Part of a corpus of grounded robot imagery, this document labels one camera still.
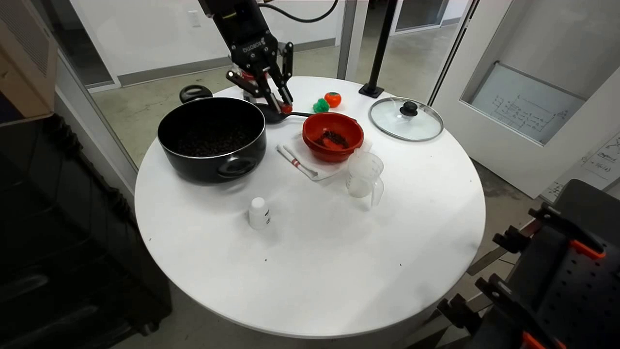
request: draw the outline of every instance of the red bowl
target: red bowl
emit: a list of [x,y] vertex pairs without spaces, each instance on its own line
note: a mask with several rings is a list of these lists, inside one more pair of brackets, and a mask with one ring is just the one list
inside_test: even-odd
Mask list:
[[325,164],[342,164],[363,144],[361,127],[344,115],[323,113],[303,123],[303,144]]

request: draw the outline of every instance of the green object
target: green object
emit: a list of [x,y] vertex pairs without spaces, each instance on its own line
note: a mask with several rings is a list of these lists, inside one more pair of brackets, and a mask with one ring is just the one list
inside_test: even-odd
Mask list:
[[326,113],[328,111],[328,103],[325,100],[317,100],[311,107],[313,113]]

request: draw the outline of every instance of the round white table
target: round white table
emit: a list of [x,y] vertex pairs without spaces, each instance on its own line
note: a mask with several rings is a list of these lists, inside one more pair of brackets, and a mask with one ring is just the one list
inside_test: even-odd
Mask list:
[[[274,152],[303,119],[266,127],[261,166],[226,185],[177,179],[154,140],[135,185],[144,247],[193,301],[264,334],[342,338],[418,315],[452,288],[481,241],[483,195],[470,160],[447,131],[419,144],[381,134],[357,84],[294,78],[288,88],[294,111],[311,111],[325,92],[342,96],[334,111],[361,125],[363,148],[383,162],[377,206],[359,210]],[[235,88],[216,96],[241,98]],[[270,208],[266,231],[245,220],[257,197]]]

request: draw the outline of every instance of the glass lid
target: glass lid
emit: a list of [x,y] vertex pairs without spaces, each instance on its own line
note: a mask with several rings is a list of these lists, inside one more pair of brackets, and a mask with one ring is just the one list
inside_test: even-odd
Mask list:
[[369,121],[381,133],[406,142],[431,140],[443,131],[437,113],[410,100],[381,100],[373,103]]

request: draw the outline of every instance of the pot handle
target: pot handle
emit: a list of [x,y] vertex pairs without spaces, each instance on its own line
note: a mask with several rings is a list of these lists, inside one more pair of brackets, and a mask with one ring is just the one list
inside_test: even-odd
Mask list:
[[237,179],[253,169],[253,162],[247,158],[228,158],[226,164],[216,167],[220,179]]
[[210,100],[210,98],[212,98],[210,90],[206,90],[202,86],[185,86],[177,94],[179,103],[189,103],[189,102],[197,102],[197,100]]

